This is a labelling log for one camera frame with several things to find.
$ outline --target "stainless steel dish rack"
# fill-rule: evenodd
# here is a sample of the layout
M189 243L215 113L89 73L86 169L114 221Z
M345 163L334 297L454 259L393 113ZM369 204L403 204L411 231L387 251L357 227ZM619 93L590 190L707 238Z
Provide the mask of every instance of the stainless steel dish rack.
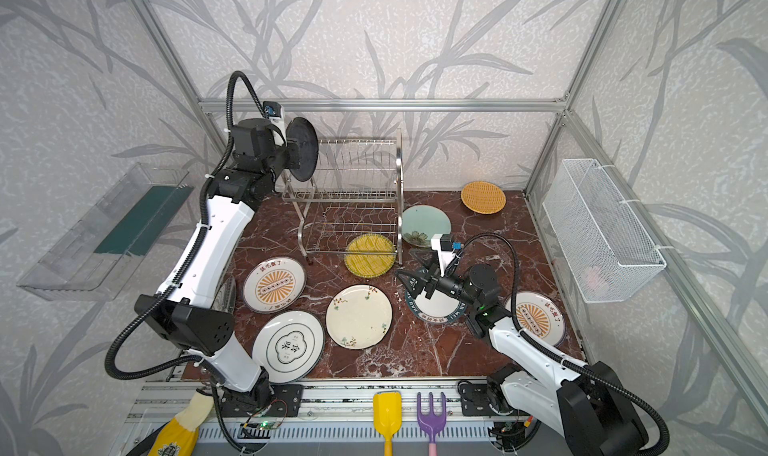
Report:
M284 172L283 199L299 215L302 255L346 253L352 240L378 233L402 264L402 133L394 137L321 138L317 168L306 182Z

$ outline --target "wire rack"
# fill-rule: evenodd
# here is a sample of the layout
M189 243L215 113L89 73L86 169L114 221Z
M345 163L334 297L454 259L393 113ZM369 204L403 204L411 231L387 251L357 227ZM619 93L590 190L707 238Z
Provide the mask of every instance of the wire rack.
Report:
M630 204L593 159L563 160L544 199L587 303L624 301L667 266Z
M392 241L402 263L402 134L322 138L312 178L284 176L283 199L299 216L299 249L346 253L352 240L378 233Z

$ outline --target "yellow toy shovel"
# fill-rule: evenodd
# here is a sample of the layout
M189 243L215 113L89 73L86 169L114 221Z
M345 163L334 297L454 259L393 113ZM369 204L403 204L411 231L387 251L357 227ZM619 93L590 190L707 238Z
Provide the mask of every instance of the yellow toy shovel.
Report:
M402 426L402 399L397 391L373 395L373 427L384 437L384 456L392 456L392 436Z

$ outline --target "yellow striped plate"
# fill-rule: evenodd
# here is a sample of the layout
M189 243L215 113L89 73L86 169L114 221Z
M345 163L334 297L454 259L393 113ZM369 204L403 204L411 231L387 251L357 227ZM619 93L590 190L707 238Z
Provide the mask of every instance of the yellow striped plate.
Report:
M395 264L395 245L381 234L360 235L352 240L346 251L344 264L352 274L361 278L380 277Z
M476 213L492 214L504 209L507 197L494 183L473 181L462 189L462 201Z

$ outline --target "mesh basket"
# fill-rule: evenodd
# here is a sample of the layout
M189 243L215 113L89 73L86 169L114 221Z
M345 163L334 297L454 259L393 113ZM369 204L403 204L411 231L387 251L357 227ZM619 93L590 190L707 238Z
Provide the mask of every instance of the mesh basket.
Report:
M544 211L587 303L624 301L667 266L597 160L563 160Z

